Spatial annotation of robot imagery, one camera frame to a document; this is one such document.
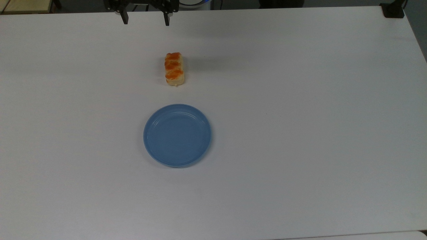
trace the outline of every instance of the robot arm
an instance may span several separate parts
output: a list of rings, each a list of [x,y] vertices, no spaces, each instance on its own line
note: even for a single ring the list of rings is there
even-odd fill
[[[120,13],[124,24],[128,24],[129,20],[126,11],[126,6],[128,6],[129,3],[150,4],[159,9],[163,12],[166,26],[169,26],[169,16],[172,16],[174,12],[178,12],[179,9],[179,0],[104,0],[105,8]]]

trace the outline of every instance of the black clamp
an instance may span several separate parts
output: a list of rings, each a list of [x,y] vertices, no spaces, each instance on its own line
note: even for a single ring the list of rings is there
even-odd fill
[[[169,26],[169,16],[179,10],[179,0],[104,0],[105,9],[120,13],[123,23],[128,24],[129,16],[126,7],[129,3],[149,4],[163,12],[164,22]]]
[[[403,9],[406,7],[408,0],[395,0],[392,3],[381,3],[380,6],[383,9],[384,17],[386,18],[403,18],[405,13]]]

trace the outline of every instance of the bread roll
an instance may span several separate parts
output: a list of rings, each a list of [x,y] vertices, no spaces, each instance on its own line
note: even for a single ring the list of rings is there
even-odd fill
[[[166,54],[166,58],[164,59],[164,69],[166,71],[166,82],[169,85],[178,86],[184,83],[181,53]]]

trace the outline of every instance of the table surface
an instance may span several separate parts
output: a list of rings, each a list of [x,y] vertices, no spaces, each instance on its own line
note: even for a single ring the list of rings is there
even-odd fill
[[[51,3],[52,0],[11,0],[3,14],[49,13]]]
[[[427,64],[380,7],[0,16],[0,238],[261,240],[427,228]],[[186,82],[164,80],[184,55]],[[150,158],[184,103],[206,156]]]

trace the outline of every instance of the gray background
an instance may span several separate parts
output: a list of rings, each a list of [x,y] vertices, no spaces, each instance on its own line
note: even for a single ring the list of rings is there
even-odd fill
[[[60,0],[62,9],[57,13],[72,12],[105,12],[102,0]],[[344,6],[378,6],[380,3],[391,3],[393,0],[305,0],[304,7],[344,7]],[[221,0],[214,0],[213,8],[219,10]],[[222,9],[257,9],[258,0],[223,0]],[[136,11],[144,11],[139,6]],[[427,59],[427,0],[409,0],[405,13],[411,23],[418,44]]]

